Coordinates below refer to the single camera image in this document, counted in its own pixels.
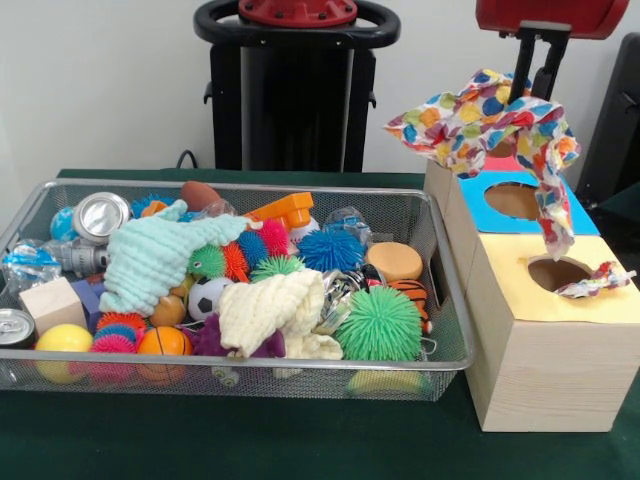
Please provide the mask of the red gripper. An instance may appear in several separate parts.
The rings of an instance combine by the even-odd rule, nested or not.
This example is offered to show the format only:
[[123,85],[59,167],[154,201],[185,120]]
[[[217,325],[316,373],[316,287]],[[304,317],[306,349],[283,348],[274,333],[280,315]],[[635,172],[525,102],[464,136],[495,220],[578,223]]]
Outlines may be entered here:
[[517,32],[515,37],[520,41],[508,104],[524,94],[537,36],[549,44],[549,49],[544,65],[535,75],[533,96],[549,101],[569,37],[608,38],[629,3],[629,0],[478,0],[476,21],[480,29]]

